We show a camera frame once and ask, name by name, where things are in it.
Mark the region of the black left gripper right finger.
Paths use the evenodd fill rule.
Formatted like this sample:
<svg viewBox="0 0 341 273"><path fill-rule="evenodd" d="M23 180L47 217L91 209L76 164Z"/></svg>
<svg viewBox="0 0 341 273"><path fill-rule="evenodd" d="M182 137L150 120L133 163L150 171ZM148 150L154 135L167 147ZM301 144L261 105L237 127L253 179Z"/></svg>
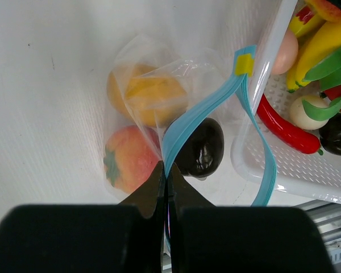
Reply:
<svg viewBox="0 0 341 273"><path fill-rule="evenodd" d="M173 272L333 272L316 224L301 209L215 206L177 166L168 180Z"/></svg>

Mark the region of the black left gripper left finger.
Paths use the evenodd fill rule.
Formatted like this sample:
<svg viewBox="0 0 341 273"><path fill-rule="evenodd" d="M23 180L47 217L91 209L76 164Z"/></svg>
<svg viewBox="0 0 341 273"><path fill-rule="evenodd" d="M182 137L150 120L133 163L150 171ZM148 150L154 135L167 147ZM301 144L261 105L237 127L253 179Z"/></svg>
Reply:
<svg viewBox="0 0 341 273"><path fill-rule="evenodd" d="M161 272L165 174L117 205L20 205L0 223L0 272Z"/></svg>

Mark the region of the orange red tomato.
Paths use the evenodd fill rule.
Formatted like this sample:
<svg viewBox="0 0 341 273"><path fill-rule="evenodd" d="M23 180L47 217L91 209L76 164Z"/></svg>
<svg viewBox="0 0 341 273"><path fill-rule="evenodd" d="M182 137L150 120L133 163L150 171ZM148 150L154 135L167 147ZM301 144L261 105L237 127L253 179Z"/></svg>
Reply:
<svg viewBox="0 0 341 273"><path fill-rule="evenodd" d="M140 129L124 127L106 142L103 159L106 178L111 186L131 194L150 176L159 161Z"/></svg>

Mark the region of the dark purple plum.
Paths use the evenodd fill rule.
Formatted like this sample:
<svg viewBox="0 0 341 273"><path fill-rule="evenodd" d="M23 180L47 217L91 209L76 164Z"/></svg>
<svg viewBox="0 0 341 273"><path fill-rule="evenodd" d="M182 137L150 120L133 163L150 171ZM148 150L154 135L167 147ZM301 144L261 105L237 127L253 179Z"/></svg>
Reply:
<svg viewBox="0 0 341 273"><path fill-rule="evenodd" d="M181 147L174 163L183 176L204 180L218 169L223 156L223 130L216 120L207 117Z"/></svg>

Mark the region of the clear zip top bag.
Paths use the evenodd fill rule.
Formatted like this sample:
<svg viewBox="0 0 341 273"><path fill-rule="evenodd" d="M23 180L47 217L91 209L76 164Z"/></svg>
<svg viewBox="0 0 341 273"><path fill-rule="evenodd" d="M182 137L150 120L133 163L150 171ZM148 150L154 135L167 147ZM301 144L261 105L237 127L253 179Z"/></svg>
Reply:
<svg viewBox="0 0 341 273"><path fill-rule="evenodd" d="M148 127L133 122L119 113L111 105L105 108L103 144L118 130L135 125L158 154L159 162L164 165L166 178L181 147L194 130L207 117L216 120L224 134L224 156L218 169L204 180L183 176L184 179L204 197L209 197L214 187L230 194L227 205L239 205L241 184L233 175L235 169L230 158L233 141L240 134L244 113L258 133L264 149L264 172L259 188L248 202L250 206L267 205L275 185L276 161L264 134L260 130L253 107L249 100L249 81L253 78L257 45L235 48L231 55L202 48L190 55L180 55L170 45L145 34L131 39L116 55L110 72L121 64L145 64L156 67L153 75L168 73L181 84L187 92L187 110L167 127ZM106 178L105 187L117 200L123 200L130 194L111 186Z"/></svg>

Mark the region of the yellow orange fruit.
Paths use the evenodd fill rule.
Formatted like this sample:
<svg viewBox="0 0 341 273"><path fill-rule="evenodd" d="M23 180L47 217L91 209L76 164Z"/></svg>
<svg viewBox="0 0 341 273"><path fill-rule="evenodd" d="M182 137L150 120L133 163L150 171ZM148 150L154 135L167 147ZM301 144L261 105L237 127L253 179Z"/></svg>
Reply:
<svg viewBox="0 0 341 273"><path fill-rule="evenodd" d="M107 78L108 99L119 113L148 127L167 127L188 107L187 92L168 73L145 64L121 64Z"/></svg>

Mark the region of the red apple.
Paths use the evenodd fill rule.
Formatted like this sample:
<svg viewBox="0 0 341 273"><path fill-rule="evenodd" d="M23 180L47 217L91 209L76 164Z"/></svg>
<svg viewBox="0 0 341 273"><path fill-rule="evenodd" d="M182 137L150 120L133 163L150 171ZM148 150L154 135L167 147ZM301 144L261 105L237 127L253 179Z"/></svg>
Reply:
<svg viewBox="0 0 341 273"><path fill-rule="evenodd" d="M341 21L341 9L326 0L306 0L306 4L328 22Z"/></svg>

